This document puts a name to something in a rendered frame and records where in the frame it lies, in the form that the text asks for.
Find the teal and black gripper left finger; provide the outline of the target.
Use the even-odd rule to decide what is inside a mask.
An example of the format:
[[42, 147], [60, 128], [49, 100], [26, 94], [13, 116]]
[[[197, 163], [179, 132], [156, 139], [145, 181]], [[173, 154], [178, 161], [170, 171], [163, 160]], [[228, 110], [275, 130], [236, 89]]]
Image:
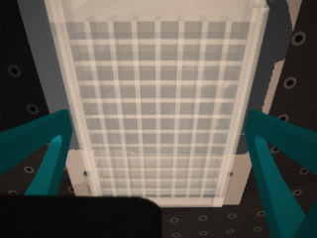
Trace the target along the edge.
[[0, 176], [51, 141], [24, 194], [57, 195], [72, 135], [67, 109], [0, 132]]

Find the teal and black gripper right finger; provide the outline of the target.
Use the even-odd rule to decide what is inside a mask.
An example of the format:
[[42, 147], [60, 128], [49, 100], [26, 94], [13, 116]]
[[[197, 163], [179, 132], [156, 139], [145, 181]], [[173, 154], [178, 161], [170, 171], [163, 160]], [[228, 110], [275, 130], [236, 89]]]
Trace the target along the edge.
[[317, 132], [251, 109], [245, 135], [270, 238], [317, 238], [317, 199], [305, 215], [266, 143], [317, 177]]

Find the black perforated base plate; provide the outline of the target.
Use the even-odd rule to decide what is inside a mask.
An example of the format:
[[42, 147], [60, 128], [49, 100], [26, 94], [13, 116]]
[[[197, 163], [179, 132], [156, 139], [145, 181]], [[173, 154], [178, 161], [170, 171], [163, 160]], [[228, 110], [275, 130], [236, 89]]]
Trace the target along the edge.
[[[0, 0], [0, 132], [49, 115], [17, 0]], [[317, 0], [302, 0], [268, 115], [317, 132]], [[24, 194], [46, 145], [0, 176], [0, 194]], [[317, 177], [266, 141], [305, 215]], [[66, 169], [57, 195], [73, 195]], [[161, 207], [162, 238], [270, 238], [253, 166], [240, 205]]]

